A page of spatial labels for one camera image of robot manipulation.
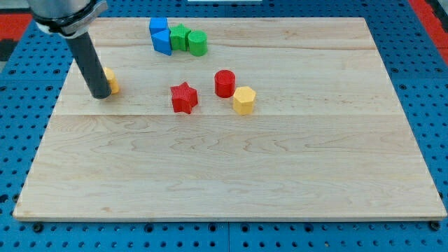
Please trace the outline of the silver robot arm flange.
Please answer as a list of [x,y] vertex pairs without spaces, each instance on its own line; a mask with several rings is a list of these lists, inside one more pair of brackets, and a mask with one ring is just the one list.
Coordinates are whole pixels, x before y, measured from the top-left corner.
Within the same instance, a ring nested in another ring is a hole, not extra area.
[[38,28],[47,34],[76,38],[107,10],[106,0],[27,0]]

